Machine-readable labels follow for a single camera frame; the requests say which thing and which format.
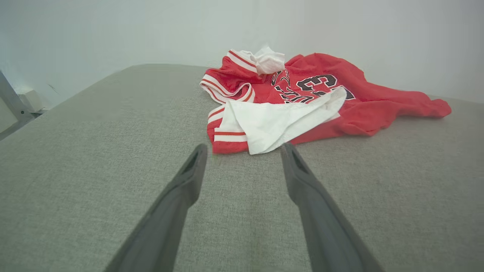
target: gray tabletop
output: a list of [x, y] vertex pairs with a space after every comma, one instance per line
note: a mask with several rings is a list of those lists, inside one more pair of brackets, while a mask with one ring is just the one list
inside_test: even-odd
[[[133, 66], [0, 141], [0, 270], [102, 271], [199, 143], [206, 68]], [[484, 269], [484, 106], [298, 145], [388, 271]], [[278, 150], [212, 155], [176, 271], [310, 271]]]

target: white wall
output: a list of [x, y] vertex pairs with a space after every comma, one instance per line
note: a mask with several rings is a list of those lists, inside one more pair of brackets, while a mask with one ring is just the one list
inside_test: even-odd
[[0, 69], [51, 107], [131, 65], [218, 66], [228, 49], [268, 43], [484, 102], [483, 12], [482, 0], [0, 0]]

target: metal frame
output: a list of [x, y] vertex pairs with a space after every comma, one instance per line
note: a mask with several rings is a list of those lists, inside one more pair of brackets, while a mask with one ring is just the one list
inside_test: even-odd
[[7, 78], [0, 71], [0, 99], [2, 99], [12, 114], [17, 119], [17, 122], [11, 125], [6, 130], [0, 132], [0, 141], [5, 139], [8, 135], [14, 133], [19, 128], [34, 119], [29, 113], [27, 107], [22, 103], [14, 88], [8, 83]]

